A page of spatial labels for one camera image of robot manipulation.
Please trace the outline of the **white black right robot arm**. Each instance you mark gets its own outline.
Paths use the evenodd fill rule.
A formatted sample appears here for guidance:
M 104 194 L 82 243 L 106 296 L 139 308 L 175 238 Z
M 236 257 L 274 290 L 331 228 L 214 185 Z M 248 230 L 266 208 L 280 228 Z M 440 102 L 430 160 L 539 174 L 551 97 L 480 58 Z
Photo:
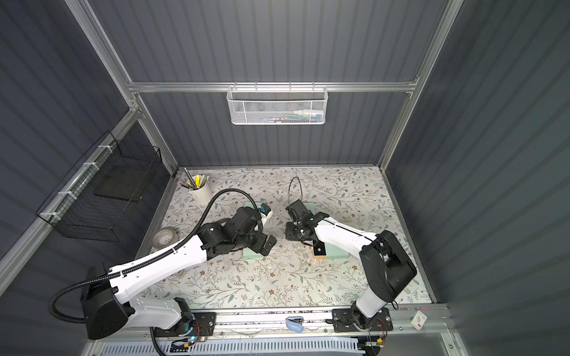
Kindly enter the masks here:
M 360 259 L 368 287 L 350 309 L 352 324 L 360 330 L 367 329 L 386 305 L 395 303 L 417 276 L 417 267 L 391 231 L 372 233 L 350 227 L 323 212 L 314 214 L 301 200 L 286 211 L 291 218 L 286 224 L 287 240 L 329 243 Z

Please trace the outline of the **mint green drawer jewelry box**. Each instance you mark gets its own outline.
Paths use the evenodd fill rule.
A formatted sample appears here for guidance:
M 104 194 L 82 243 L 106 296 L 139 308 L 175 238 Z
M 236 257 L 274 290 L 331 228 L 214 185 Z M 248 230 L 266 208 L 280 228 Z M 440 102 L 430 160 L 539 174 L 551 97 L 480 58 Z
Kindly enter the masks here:
M 319 260 L 339 260 L 349 258 L 349 254 L 330 243 L 317 242 L 312 247 L 313 256 Z
M 243 254 L 242 254 L 242 258 L 246 261 L 249 260 L 261 260 L 264 258 L 263 255 L 259 254 L 259 253 L 255 253 L 253 252 L 253 250 L 246 248 L 242 250 Z

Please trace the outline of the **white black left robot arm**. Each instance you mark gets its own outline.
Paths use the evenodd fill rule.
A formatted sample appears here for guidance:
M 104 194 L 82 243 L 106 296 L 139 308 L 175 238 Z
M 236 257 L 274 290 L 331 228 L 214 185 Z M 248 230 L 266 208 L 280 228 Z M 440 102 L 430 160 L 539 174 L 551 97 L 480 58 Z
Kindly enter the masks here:
M 242 230 L 230 221 L 211 222 L 179 243 L 145 258 L 117 267 L 115 272 L 93 268 L 90 277 L 58 291 L 48 303 L 48 311 L 58 320 L 86 326 L 88 338 L 99 340 L 121 329 L 148 327 L 179 336 L 197 336 L 199 323 L 182 298 L 171 301 L 145 299 L 140 293 L 184 269 L 221 255 L 251 248 L 267 256 L 277 240 L 263 232 L 259 223 Z M 79 289 L 83 316 L 74 317 L 58 310 L 64 295 Z

